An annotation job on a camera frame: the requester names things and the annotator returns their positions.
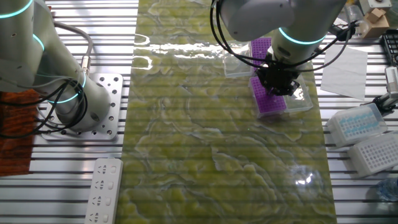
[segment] power strip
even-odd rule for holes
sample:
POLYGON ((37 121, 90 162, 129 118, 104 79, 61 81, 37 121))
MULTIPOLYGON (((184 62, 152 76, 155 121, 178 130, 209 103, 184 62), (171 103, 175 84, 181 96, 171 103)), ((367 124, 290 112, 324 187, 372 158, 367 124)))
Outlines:
POLYGON ((123 162, 97 159, 91 182, 85 224, 113 224, 118 205, 123 162))

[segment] metal base plate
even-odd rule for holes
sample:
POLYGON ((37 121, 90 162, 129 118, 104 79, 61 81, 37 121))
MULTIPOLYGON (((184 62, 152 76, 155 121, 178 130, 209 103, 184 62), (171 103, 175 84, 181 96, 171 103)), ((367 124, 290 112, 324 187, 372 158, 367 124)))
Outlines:
MULTIPOLYGON (((91 74, 90 78, 94 82, 103 85, 111 97, 111 106, 109 107, 109 112, 105 119, 90 131, 77 133, 70 129, 66 129, 61 132, 42 134, 44 139, 48 141, 113 141, 115 139, 118 133, 123 77, 120 74, 96 73, 91 74)), ((44 113, 45 116, 48 115, 51 106, 50 103, 47 105, 47 110, 44 113)), ((54 117, 52 120, 54 123, 61 123, 56 113, 53 113, 52 116, 54 117)), ((50 128, 44 126, 41 130, 47 131, 49 129, 50 128)))

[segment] cardboard box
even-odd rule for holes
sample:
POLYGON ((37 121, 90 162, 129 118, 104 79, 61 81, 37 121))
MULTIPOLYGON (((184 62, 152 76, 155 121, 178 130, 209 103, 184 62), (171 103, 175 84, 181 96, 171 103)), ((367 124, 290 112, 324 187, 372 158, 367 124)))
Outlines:
POLYGON ((386 16, 380 17, 380 19, 377 20, 375 23, 371 23, 366 18, 364 18, 364 21, 365 22, 359 25, 359 29, 362 33, 362 38, 378 38, 383 35, 383 33, 385 33, 385 31, 388 30, 388 28, 390 27, 387 22, 386 16))
POLYGON ((386 12, 382 9, 373 9, 371 12, 367 13, 364 18, 371 23, 377 22, 386 12))

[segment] black cable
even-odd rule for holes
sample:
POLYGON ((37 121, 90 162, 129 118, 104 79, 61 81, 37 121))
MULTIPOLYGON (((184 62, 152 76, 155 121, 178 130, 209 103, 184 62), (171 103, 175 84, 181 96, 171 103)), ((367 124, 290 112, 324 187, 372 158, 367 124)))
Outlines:
MULTIPOLYGON (((215 0, 212 0, 211 5, 213 6, 215 3, 215 0)), ((222 48, 224 50, 226 50, 227 52, 229 52, 230 54, 234 55, 237 59, 239 59, 240 61, 252 66, 252 67, 256 67, 256 68, 262 68, 262 66, 258 66, 255 65, 253 63, 250 63, 248 61, 246 61, 244 58, 249 59, 249 60, 257 60, 257 61, 262 61, 262 62, 268 62, 268 63, 275 63, 278 64, 280 68, 285 69, 285 68, 293 68, 302 64, 305 64, 307 62, 309 62, 310 60, 314 59, 315 57, 319 56, 320 54, 324 53, 327 49, 329 49, 333 44, 335 44, 338 41, 338 38, 341 37, 342 35, 345 35, 350 29, 352 29, 353 26, 355 26, 355 22, 352 22, 349 24, 348 28, 345 29, 338 37, 336 37, 332 42, 330 42, 325 48, 323 48, 321 51, 313 54, 311 57, 302 60, 301 62, 297 62, 295 64, 284 64, 282 62, 278 62, 278 61, 273 61, 273 60, 266 60, 266 59, 260 59, 260 58, 252 58, 252 57, 247 57, 245 55, 239 55, 236 54, 232 51, 231 47, 228 45, 228 42, 226 41, 224 35, 223 35, 223 31, 221 29, 221 22, 220 22, 220 2, 217 2, 215 4, 216 6, 216 21, 217 21, 217 26, 218 26, 218 32, 220 33, 221 39, 223 40, 225 46, 221 43, 221 41, 219 40, 215 29, 214 29, 214 25, 213 25, 213 7, 210 8, 210 26, 211 26, 211 31, 213 33, 213 36, 215 37, 217 43, 219 45, 222 46, 222 48)))
POLYGON ((311 55, 311 57, 309 57, 309 58, 307 58, 307 59, 305 59, 305 60, 302 60, 301 62, 297 62, 297 63, 291 64, 291 65, 286 65, 286 68, 293 68, 293 67, 296 67, 296 66, 305 64, 305 63, 311 61, 312 59, 316 58, 317 56, 321 55, 321 54, 324 53, 326 50, 328 50, 333 44, 335 44, 341 36, 346 35, 347 32, 348 32, 349 30, 351 30, 351 29, 355 26, 355 22, 356 22, 356 21, 350 23, 347 29, 345 29, 339 36, 337 36, 332 42, 330 42, 326 47, 324 47, 324 48, 323 48, 322 50, 320 50, 319 52, 317 52, 317 53, 311 55))
POLYGON ((54 110, 55 110, 55 106, 57 105, 57 103, 58 103, 60 97, 62 96, 62 93, 65 91, 65 89, 67 88, 67 86, 68 86, 71 82, 72 82, 72 80, 69 80, 69 81, 67 81, 66 83, 64 83, 63 85, 60 86, 60 88, 61 88, 60 93, 57 95, 56 99, 54 100, 54 103, 53 103, 53 105, 52 105, 52 107, 51 107, 51 109, 50 109, 50 111, 49 111, 49 114, 47 115, 47 117, 44 119, 44 121, 43 121, 40 125, 38 125, 36 128, 34 128, 31 132, 26 133, 26 134, 23 134, 23 135, 20 135, 20 136, 8 136, 8 135, 5 135, 5 134, 0 134, 0 138, 5 138, 5 139, 19 139, 19 138, 24 138, 24 137, 27 137, 27 136, 30 136, 30 135, 32 135, 32 134, 37 133, 37 132, 40 130, 40 128, 42 128, 42 127, 44 126, 44 124, 50 119, 51 114, 52 114, 52 113, 54 112, 54 110))
POLYGON ((83 106, 83 105, 80 104, 80 106, 78 107, 78 109, 77 109, 77 111, 76 111, 74 117, 72 118, 72 121, 71 121, 69 124, 66 124, 66 125, 65 125, 64 127, 62 127, 62 128, 58 128, 58 127, 55 127, 55 126, 52 126, 52 125, 50 125, 50 124, 45 123, 44 125, 46 125, 46 126, 49 127, 49 128, 52 128, 52 129, 54 129, 54 130, 41 131, 40 133, 55 133, 55 132, 59 132, 59 131, 62 131, 62 130, 71 128, 71 127, 73 127, 74 125, 78 124, 78 123, 84 118, 84 116, 86 115, 86 112, 87 112, 87 108, 88 108, 88 101, 87 101, 87 96, 86 96, 86 94, 85 94, 84 91, 83 91, 83 87, 82 87, 80 84, 79 84, 78 86, 79 86, 79 89, 80 89, 80 90, 78 91, 79 97, 80 97, 79 100, 84 100, 84 102, 85 102, 85 104, 84 104, 84 110, 82 110, 82 106, 83 106))
POLYGON ((54 92, 49 94, 48 96, 42 98, 41 100, 35 101, 35 102, 30 102, 30 103, 11 103, 11 102, 0 101, 0 105, 6 105, 6 106, 33 106, 33 105, 37 105, 39 103, 43 103, 44 101, 51 99, 51 97, 53 97, 55 94, 57 94, 61 89, 62 89, 62 85, 60 87, 58 87, 54 92))
MULTIPOLYGON (((216 8, 216 18, 218 19, 218 24, 217 24, 217 26, 218 26, 218 30, 219 30, 220 36, 221 36, 221 38, 223 38, 224 35, 223 35, 223 31, 221 30, 220 14, 217 13, 219 8, 220 8, 220 7, 217 7, 217 8, 216 8)), ((245 56, 245 55, 236 54, 236 53, 233 52, 233 50, 230 48, 230 46, 228 45, 227 41, 224 41, 224 43, 226 44, 226 46, 224 46, 224 44, 222 44, 221 41, 219 40, 219 38, 218 38, 218 36, 217 36, 217 34, 216 34, 216 31, 215 31, 215 28, 214 28, 214 23, 213 23, 213 12, 214 12, 214 8, 211 7, 211 8, 210 8, 210 27, 211 27, 211 32, 213 33, 213 36, 214 36, 214 38, 216 39, 217 43, 218 43, 224 50, 226 50, 228 53, 234 55, 234 56, 235 56, 237 59, 239 59, 240 61, 242 61, 242 62, 244 62, 244 63, 246 63, 246 64, 248 64, 248 65, 250 65, 250 66, 252 66, 252 67, 262 68, 262 67, 259 66, 259 65, 255 65, 255 64, 253 64, 253 63, 251 63, 251 62, 246 61, 244 58, 249 59, 249 60, 256 60, 256 61, 260 61, 260 62, 270 62, 270 61, 268 61, 268 60, 266 60, 266 59, 264 59, 264 58, 253 58, 253 57, 248 57, 248 56, 245 56)))

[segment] clear plastic box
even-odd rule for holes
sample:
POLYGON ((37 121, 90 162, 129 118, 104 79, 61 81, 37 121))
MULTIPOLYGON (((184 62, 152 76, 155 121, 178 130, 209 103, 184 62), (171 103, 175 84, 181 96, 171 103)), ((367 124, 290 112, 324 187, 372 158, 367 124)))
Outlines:
POLYGON ((398 131, 355 144, 348 155, 360 177, 398 165, 398 131))
POLYGON ((388 129, 374 103, 337 112, 326 125, 337 147, 358 143, 388 129))
POLYGON ((299 111, 307 111, 313 107, 311 96, 305 85, 303 76, 299 76, 296 79, 300 83, 300 86, 294 91, 292 96, 284 96, 286 103, 286 113, 294 113, 299 111))
MULTIPOLYGON (((235 53, 248 57, 251 56, 250 43, 231 41, 229 45, 235 53)), ((226 78, 252 76, 251 66, 246 65, 226 50, 223 50, 223 63, 226 78)))

